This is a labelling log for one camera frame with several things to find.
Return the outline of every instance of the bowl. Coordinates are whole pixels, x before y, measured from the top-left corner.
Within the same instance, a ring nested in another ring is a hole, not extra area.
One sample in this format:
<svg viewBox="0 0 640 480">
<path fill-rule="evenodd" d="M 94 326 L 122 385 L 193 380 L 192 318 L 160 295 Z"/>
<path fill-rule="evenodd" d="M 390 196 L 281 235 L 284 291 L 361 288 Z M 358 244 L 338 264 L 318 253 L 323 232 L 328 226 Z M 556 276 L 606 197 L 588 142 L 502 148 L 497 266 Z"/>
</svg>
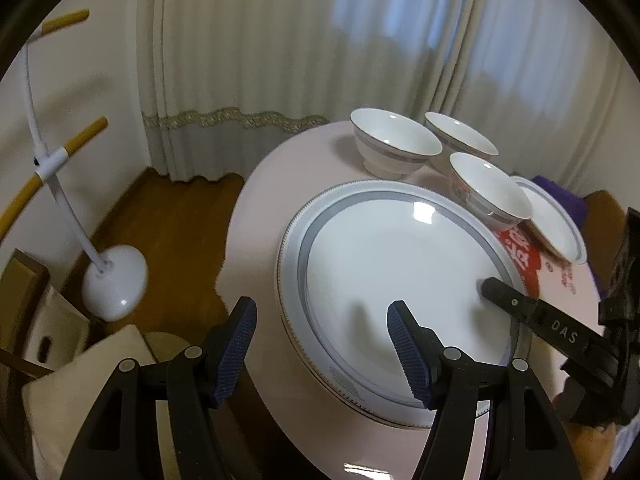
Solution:
<svg viewBox="0 0 640 480">
<path fill-rule="evenodd" d="M 365 169 L 380 178 L 398 180 L 442 152 L 427 128 L 393 112 L 358 108 L 351 112 L 351 122 Z"/>
<path fill-rule="evenodd" d="M 533 216 L 523 190 L 502 170 L 469 153 L 450 157 L 450 197 L 492 231 L 507 231 Z"/>
<path fill-rule="evenodd" d="M 442 153 L 429 161 L 442 174 L 448 176 L 451 172 L 449 157 L 452 153 L 470 153 L 484 160 L 491 160 L 493 156 L 498 155 L 498 149 L 489 139 L 459 120 L 436 112 L 427 112 L 424 121 L 425 126 L 442 143 Z"/>
</svg>

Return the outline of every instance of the table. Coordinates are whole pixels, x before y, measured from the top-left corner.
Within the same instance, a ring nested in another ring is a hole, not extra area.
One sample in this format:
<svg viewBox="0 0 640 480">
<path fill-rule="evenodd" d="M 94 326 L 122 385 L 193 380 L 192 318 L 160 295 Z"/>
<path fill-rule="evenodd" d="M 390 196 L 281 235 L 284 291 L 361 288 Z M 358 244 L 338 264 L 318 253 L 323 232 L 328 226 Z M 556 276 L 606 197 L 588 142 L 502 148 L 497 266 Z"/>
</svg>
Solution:
<svg viewBox="0 0 640 480">
<path fill-rule="evenodd" d="M 428 435 L 426 430 L 401 430 L 370 420 L 330 393 L 291 345 L 276 300 L 276 258 L 296 212 L 329 187 L 372 178 L 362 166 L 350 122 L 320 126 L 281 144 L 242 190 L 216 283 L 227 309 L 239 296 L 251 296 L 257 303 L 258 325 L 245 361 L 249 374 L 287 437 L 334 480 L 356 478 L 347 471 L 349 464 L 409 479 Z M 406 181 L 448 196 L 448 180 L 431 168 L 421 168 Z M 598 330 L 598 293 L 588 266 L 561 267 L 542 254 L 538 279 L 544 300 Z M 556 350 L 534 338 L 529 363 L 550 396 L 562 389 L 562 362 Z M 465 479 L 479 476 L 487 421 L 487 415 L 476 420 Z"/>
</svg>

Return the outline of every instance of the purple cloth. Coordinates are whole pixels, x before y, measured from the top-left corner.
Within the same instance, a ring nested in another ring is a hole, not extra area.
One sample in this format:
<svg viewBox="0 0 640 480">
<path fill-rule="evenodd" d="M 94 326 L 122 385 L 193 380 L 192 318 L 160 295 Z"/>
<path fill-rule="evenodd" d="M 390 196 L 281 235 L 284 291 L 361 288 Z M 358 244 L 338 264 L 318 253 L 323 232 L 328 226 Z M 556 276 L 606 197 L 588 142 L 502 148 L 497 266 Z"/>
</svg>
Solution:
<svg viewBox="0 0 640 480">
<path fill-rule="evenodd" d="M 587 203 L 583 199 L 543 176 L 535 176 L 532 180 L 549 193 L 549 195 L 558 200 L 558 203 L 569 213 L 569 216 L 578 226 L 578 229 L 582 228 L 584 221 L 587 219 L 588 212 Z"/>
</svg>

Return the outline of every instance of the large round plate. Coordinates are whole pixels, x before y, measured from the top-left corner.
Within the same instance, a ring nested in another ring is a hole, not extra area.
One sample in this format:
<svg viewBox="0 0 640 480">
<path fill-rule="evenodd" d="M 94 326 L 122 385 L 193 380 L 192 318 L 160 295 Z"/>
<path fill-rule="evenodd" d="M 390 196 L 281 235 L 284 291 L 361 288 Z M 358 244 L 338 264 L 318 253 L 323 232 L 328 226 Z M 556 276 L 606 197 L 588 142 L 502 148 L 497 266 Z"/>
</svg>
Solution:
<svg viewBox="0 0 640 480">
<path fill-rule="evenodd" d="M 587 261 L 587 247 L 569 213 L 558 201 L 532 181 L 520 176 L 511 177 L 531 202 L 533 216 L 527 221 L 533 234 L 552 254 L 571 262 Z"/>
<path fill-rule="evenodd" d="M 528 332 L 480 296 L 489 276 L 524 292 L 496 237 L 466 210 L 411 184 L 367 180 L 331 188 L 298 212 L 276 287 L 287 333 L 333 393 L 385 424 L 428 428 L 434 413 L 411 394 L 387 307 L 403 300 L 445 346 L 505 365 L 516 343 L 528 352 Z M 487 409 L 480 402 L 478 414 Z"/>
</svg>

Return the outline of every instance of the curtain fold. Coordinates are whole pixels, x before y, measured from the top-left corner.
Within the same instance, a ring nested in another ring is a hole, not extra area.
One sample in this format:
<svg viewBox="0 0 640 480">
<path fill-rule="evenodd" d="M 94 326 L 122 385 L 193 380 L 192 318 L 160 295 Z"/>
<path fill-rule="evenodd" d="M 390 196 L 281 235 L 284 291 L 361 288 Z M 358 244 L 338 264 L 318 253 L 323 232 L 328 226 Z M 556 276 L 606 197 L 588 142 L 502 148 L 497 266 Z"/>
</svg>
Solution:
<svg viewBox="0 0 640 480">
<path fill-rule="evenodd" d="M 575 187 L 621 61 L 577 0 L 138 4 L 150 152 L 174 180 L 246 178 L 291 134 L 370 106 L 452 115 L 494 142 L 505 171 Z"/>
</svg>

